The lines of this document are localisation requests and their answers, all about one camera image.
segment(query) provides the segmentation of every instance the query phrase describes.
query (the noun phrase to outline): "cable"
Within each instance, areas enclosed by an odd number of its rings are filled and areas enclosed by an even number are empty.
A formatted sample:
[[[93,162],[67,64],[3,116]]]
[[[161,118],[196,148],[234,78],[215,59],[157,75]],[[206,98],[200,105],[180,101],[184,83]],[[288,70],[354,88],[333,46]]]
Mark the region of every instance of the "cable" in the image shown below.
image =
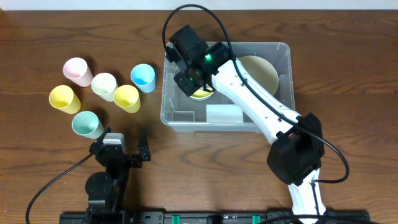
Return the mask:
[[[84,159],[82,159],[80,162],[76,163],[75,165],[73,165],[71,168],[67,169],[65,172],[63,172],[62,174],[58,175],[56,178],[52,179],[48,184],[46,184],[44,187],[42,187],[39,192],[37,192],[37,194],[35,195],[35,197],[32,198],[32,200],[30,201],[29,205],[27,206],[26,209],[26,214],[25,214],[25,219],[26,219],[26,224],[30,224],[29,221],[29,213],[30,210],[33,206],[33,203],[35,203],[36,199],[40,196],[41,193],[43,193],[43,191],[45,189],[47,189],[47,187],[50,187],[50,185],[52,185],[55,181],[57,181],[58,179],[60,179],[61,177],[63,177],[64,175],[67,175],[70,171],[72,171],[73,169],[75,169],[76,167],[80,166],[82,163],[84,163],[87,159],[89,159],[93,154],[91,153],[90,155],[86,156]]]
[[[271,218],[266,221],[260,222],[258,224],[268,224],[268,223],[274,223],[277,221],[281,220],[295,220],[295,219],[302,219],[302,218],[314,218],[314,219],[323,219],[323,220],[336,220],[336,221],[342,221],[345,223],[360,223],[360,224],[377,224],[375,222],[370,222],[366,220],[357,220],[354,218],[349,218],[349,217],[339,217],[339,216],[332,216],[332,215],[290,215],[290,216],[283,216],[283,217],[276,217],[276,218]]]
[[[327,145],[328,147],[330,147],[330,148],[337,154],[337,156],[343,161],[343,164],[344,164],[344,166],[345,166],[345,171],[346,171],[344,177],[342,177],[342,178],[340,178],[340,179],[336,179],[336,180],[313,180],[313,183],[318,182],[318,183],[337,184],[337,183],[341,183],[341,182],[343,182],[344,180],[346,180],[346,179],[348,178],[348,176],[349,176],[349,165],[348,165],[348,162],[347,162],[347,160],[345,159],[345,157],[342,155],[342,153],[341,153],[334,145],[332,145],[330,142],[326,141],[325,139],[323,139],[323,138],[317,136],[316,134],[313,134],[313,133],[310,132],[309,130],[307,130],[307,129],[301,127],[300,125],[298,125],[297,123],[291,121],[290,119],[286,118],[283,114],[279,113],[279,112],[278,112],[276,109],[274,109],[268,102],[266,102],[261,96],[259,96],[259,95],[256,93],[256,91],[254,91],[254,90],[252,89],[252,87],[251,87],[250,85],[247,84],[248,80],[245,79],[245,78],[242,76],[241,72],[239,71],[238,64],[236,63],[236,56],[235,56],[235,54],[234,54],[234,52],[233,52],[233,50],[232,50],[232,45],[231,45],[231,41],[230,41],[230,39],[229,39],[228,33],[227,33],[227,31],[226,31],[226,29],[225,29],[223,23],[220,21],[220,19],[219,19],[211,10],[209,10],[209,9],[203,7],[203,6],[196,5],[196,4],[186,4],[186,5],[183,5],[183,6],[180,6],[180,7],[176,8],[176,9],[174,9],[174,10],[172,11],[172,13],[170,13],[170,15],[168,16],[168,18],[166,19],[166,22],[165,22],[165,24],[164,24],[164,26],[163,26],[163,31],[162,31],[162,41],[163,41],[163,46],[164,46],[164,49],[165,49],[166,53],[167,53],[167,48],[166,48],[166,42],[165,42],[165,32],[166,32],[167,24],[169,23],[169,20],[172,18],[172,16],[173,16],[176,12],[178,12],[179,10],[181,10],[181,9],[183,9],[183,8],[185,8],[185,7],[197,7],[197,8],[199,8],[199,9],[202,9],[202,10],[204,10],[205,12],[209,13],[209,14],[218,22],[218,24],[220,25],[221,29],[223,30],[223,33],[224,33],[226,42],[227,42],[227,44],[228,44],[229,54],[230,54],[231,59],[232,59],[232,61],[233,61],[233,64],[234,64],[236,73],[238,74],[239,78],[241,79],[242,83],[246,86],[246,88],[248,88],[248,90],[249,90],[249,91],[262,103],[262,104],[264,104],[268,109],[270,109],[273,113],[275,113],[280,119],[284,120],[286,123],[292,125],[293,127],[297,128],[298,130],[302,131],[303,133],[305,133],[305,134],[307,134],[307,135],[309,135],[309,136],[311,136],[311,137],[313,137],[313,138],[315,138],[315,139],[321,141],[323,144],[325,144],[325,145]]]

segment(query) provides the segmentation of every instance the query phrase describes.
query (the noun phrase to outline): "white background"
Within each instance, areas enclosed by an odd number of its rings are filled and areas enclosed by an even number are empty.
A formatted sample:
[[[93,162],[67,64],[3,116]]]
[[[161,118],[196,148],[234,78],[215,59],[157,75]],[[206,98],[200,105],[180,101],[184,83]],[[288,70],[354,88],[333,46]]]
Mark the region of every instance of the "white background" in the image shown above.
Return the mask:
[[[209,9],[398,9],[398,0],[0,0],[3,10],[163,10],[195,3]]]

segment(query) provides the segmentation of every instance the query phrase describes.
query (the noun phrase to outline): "wooden table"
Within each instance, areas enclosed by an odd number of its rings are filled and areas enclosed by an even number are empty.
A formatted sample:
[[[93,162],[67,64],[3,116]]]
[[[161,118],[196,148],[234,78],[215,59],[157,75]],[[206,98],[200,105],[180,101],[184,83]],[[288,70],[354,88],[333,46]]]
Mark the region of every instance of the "wooden table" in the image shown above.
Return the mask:
[[[219,11],[232,41],[285,42],[292,51],[296,109],[322,121],[323,134],[351,166],[349,179],[322,184],[335,209],[366,209],[374,221],[398,222],[398,15],[391,11]],[[49,180],[88,154],[92,140],[71,129],[73,115],[52,108],[52,88],[71,86],[81,110],[124,133],[136,150],[144,128],[152,161],[131,171],[124,204],[168,211],[267,210],[291,207],[287,186],[268,168],[270,146],[256,133],[176,133],[160,120],[168,11],[26,11],[0,15],[0,223],[24,223],[26,207]],[[201,11],[178,13],[167,37],[190,24],[205,40],[223,40]],[[156,90],[127,114],[62,74],[83,57],[94,74],[119,85],[150,63]],[[326,149],[322,178],[343,175]],[[32,223],[57,223],[62,211],[87,207],[86,179],[104,170],[93,158],[49,187],[31,211]]]

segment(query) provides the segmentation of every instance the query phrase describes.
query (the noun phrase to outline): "storage box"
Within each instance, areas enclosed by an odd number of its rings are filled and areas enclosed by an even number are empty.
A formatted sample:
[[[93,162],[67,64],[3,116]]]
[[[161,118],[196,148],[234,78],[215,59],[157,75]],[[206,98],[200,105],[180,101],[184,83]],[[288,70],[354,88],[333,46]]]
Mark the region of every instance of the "storage box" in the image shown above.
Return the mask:
[[[285,106],[295,109],[290,49],[285,43],[232,42],[236,56],[255,55],[270,62],[279,76],[279,86],[274,97]],[[206,120],[207,105],[233,105],[234,103],[219,92],[204,101],[186,96],[174,82],[179,72],[175,63],[165,59],[163,74],[162,108],[160,118],[175,131],[254,131],[261,132],[255,123],[243,112],[243,122]]]

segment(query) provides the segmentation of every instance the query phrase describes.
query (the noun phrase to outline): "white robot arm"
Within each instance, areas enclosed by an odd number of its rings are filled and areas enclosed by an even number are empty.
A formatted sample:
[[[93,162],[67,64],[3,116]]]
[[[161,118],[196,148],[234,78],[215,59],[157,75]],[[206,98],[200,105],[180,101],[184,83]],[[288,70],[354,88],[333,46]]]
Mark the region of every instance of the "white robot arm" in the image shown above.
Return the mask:
[[[248,80],[248,85],[251,86],[257,94],[266,100],[275,110],[283,114],[286,118],[297,123],[297,117],[300,116],[296,111],[283,105],[275,99],[268,91],[258,84],[246,71],[242,63],[236,60],[238,68],[244,78]],[[230,98],[236,105],[238,105],[261,129],[270,144],[274,143],[278,137],[278,133],[286,133],[292,125],[281,120],[269,108],[261,103],[246,87],[242,84],[234,68],[232,60],[228,60],[225,64],[218,68],[218,73],[211,78],[214,88],[220,93]],[[313,170],[304,178],[303,183],[299,186],[295,184],[289,185],[289,191],[293,200],[293,213],[295,215],[316,215],[316,204],[313,197],[311,181],[317,179],[320,169]],[[315,193],[318,200],[318,209],[322,215],[326,208],[322,203],[320,196],[319,184],[315,183]],[[316,219],[302,219],[304,224],[315,223]]]

